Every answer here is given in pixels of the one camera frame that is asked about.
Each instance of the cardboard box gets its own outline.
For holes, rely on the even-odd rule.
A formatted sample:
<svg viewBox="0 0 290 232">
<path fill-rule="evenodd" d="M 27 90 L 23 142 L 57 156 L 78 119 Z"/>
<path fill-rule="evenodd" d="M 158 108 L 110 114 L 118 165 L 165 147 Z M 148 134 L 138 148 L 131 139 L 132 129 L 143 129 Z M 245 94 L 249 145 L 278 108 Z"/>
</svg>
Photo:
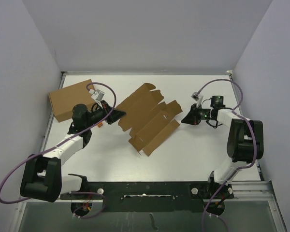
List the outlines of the cardboard box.
<svg viewBox="0 0 290 232">
<path fill-rule="evenodd" d="M 155 88 L 145 83 L 116 107 L 127 113 L 118 125 L 123 131 L 131 129 L 129 143 L 148 156 L 179 127 L 173 118 L 183 112 L 177 101 L 161 102 L 164 97 Z"/>
<path fill-rule="evenodd" d="M 72 109 L 77 104 L 85 104 L 88 109 L 91 109 L 95 101 L 86 89 L 91 82 L 91 80 L 86 80 L 49 93 L 48 96 L 58 122 L 72 118 Z"/>
</svg>

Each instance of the robotic arm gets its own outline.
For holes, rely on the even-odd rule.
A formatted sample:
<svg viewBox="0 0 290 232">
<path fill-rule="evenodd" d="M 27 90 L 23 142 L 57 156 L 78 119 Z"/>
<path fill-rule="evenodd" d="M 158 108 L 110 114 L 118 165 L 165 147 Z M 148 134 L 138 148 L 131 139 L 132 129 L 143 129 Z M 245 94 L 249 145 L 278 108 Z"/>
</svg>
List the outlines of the robotic arm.
<svg viewBox="0 0 290 232">
<path fill-rule="evenodd" d="M 97 92 L 100 91 L 97 90 L 91 92 L 91 94 L 96 95 Z M 73 108 L 73 123 L 70 125 L 64 140 L 70 138 L 72 134 L 77 134 L 98 123 L 111 111 L 112 108 L 108 103 L 101 101 L 101 99 L 92 106 L 91 112 L 84 104 L 78 104 Z M 125 114 L 123 111 L 114 109 L 107 117 L 106 122 L 112 124 Z M 63 143 L 64 140 L 62 140 L 55 150 L 27 162 L 20 187 L 20 195 L 54 202 L 63 193 L 80 190 L 88 191 L 85 176 L 76 174 L 61 176 L 61 167 L 72 155 L 89 143 L 91 135 L 91 130 L 87 130 L 66 143 Z"/>
<path fill-rule="evenodd" d="M 230 129 L 227 143 L 228 157 L 218 169 L 211 173 L 209 178 L 209 181 L 214 183 L 222 184 L 227 180 L 227 184 L 229 184 L 236 175 L 228 178 L 238 167 L 246 166 L 253 161 L 254 148 L 247 123 L 235 115 L 231 108 L 226 108 L 223 104 L 223 96 L 212 96 L 211 109 L 202 108 L 202 95 L 194 93 L 191 97 L 197 103 L 191 106 L 190 112 L 181 121 L 182 123 L 198 125 L 205 120 L 214 129 L 221 125 Z M 258 120 L 248 118 L 247 120 L 253 128 L 257 142 L 257 159 L 259 160 L 263 156 L 263 124 Z M 215 121 L 216 124 L 212 125 L 210 121 Z"/>
</svg>

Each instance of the gray floor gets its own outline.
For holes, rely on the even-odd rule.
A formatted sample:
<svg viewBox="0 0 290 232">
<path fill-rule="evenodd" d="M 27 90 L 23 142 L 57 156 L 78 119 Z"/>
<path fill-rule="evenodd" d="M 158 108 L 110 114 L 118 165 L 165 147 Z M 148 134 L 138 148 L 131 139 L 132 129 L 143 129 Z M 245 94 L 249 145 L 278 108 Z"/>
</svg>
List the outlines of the gray floor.
<svg viewBox="0 0 290 232">
<path fill-rule="evenodd" d="M 200 232 L 201 213 L 103 213 L 72 218 L 70 203 L 27 203 L 20 232 Z M 222 217 L 231 232 L 276 232 L 268 202 L 226 202 Z M 207 232 L 226 232 L 217 218 L 206 219 Z"/>
</svg>

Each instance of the gray wall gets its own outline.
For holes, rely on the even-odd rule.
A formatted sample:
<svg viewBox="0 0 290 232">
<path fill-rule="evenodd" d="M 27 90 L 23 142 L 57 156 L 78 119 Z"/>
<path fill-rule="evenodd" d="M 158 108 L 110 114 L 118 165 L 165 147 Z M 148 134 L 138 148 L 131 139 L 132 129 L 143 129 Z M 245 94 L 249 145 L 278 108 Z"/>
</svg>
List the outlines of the gray wall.
<svg viewBox="0 0 290 232">
<path fill-rule="evenodd" d="M 61 73 L 21 0 L 0 0 L 0 182 L 21 160 L 38 151 L 50 113 L 47 93 Z M 3 189 L 19 197 L 22 173 Z M 0 232 L 8 231 L 14 205 L 0 204 Z"/>
<path fill-rule="evenodd" d="M 264 123 L 262 172 L 290 232 L 290 0 L 273 0 L 234 72 L 245 115 Z"/>
<path fill-rule="evenodd" d="M 195 74 L 232 69 L 271 0 L 23 2 L 62 71 Z"/>
</svg>

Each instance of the table surface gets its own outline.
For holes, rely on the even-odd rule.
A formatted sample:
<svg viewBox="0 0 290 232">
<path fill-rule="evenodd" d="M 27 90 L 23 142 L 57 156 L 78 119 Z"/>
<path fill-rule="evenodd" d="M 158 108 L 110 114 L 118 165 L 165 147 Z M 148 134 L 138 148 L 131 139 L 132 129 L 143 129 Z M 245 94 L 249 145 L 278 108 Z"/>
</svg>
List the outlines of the table surface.
<svg viewBox="0 0 290 232">
<path fill-rule="evenodd" d="M 117 104 L 143 83 L 152 83 L 161 90 L 164 101 L 173 100 L 181 105 L 183 112 L 175 119 L 180 122 L 195 101 L 190 97 L 208 81 L 226 75 L 67 75 L 63 87 L 91 79 L 109 85 L 117 95 Z M 104 100 L 114 103 L 110 91 Z M 212 95 L 224 96 L 227 107 L 236 106 L 236 98 L 230 82 L 220 81 L 208 85 L 203 91 L 204 99 Z M 206 101 L 204 108 L 209 107 Z M 55 146 L 67 134 L 72 120 L 58 123 L 54 118 L 46 148 Z M 180 127 L 149 157 L 140 155 L 128 142 L 129 131 L 123 132 L 117 123 L 103 123 L 92 129 L 89 144 L 73 155 L 62 167 L 62 174 L 80 174 L 88 181 L 207 181 L 210 173 L 227 157 L 229 129 L 225 126 L 213 129 L 205 122 L 198 126 L 181 124 Z M 260 181 L 256 165 L 242 170 L 234 181 Z"/>
</svg>

